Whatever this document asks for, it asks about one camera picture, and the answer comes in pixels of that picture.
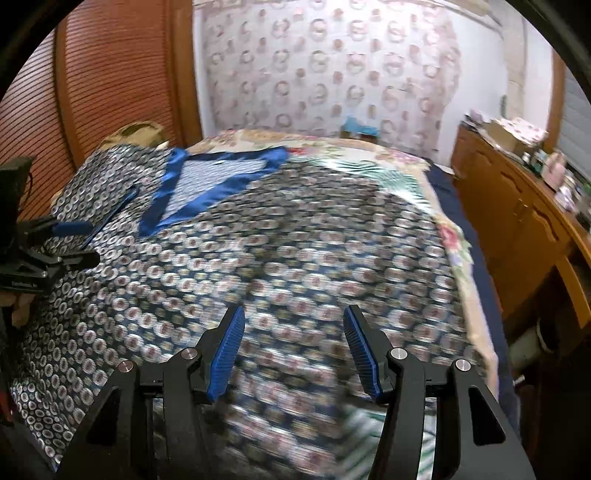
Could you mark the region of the person left hand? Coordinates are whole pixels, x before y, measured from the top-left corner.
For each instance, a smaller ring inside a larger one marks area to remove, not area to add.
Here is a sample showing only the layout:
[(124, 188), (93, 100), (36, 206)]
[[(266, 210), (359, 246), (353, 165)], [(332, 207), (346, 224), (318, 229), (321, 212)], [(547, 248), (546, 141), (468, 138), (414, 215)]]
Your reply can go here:
[(31, 304), (35, 300), (35, 295), (30, 293), (10, 293), (8, 299), (9, 306), (12, 308), (11, 324), (17, 328), (23, 327), (28, 322)]

